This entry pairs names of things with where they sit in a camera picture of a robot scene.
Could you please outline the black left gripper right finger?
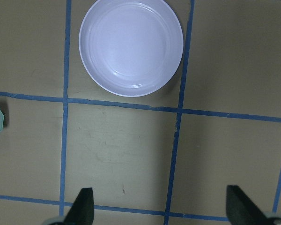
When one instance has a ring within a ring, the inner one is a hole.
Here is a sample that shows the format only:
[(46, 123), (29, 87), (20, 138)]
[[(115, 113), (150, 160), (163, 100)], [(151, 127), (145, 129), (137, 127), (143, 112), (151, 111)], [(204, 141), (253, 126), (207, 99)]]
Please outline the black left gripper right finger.
[(226, 215), (232, 225), (270, 225), (256, 204), (236, 185), (226, 188)]

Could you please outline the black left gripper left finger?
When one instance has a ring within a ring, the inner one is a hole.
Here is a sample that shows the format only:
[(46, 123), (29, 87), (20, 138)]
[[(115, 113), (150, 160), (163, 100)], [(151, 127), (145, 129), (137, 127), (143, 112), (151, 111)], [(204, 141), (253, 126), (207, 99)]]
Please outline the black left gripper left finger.
[(77, 195), (70, 211), (66, 215), (65, 225), (92, 225), (94, 221), (93, 189), (82, 188)]

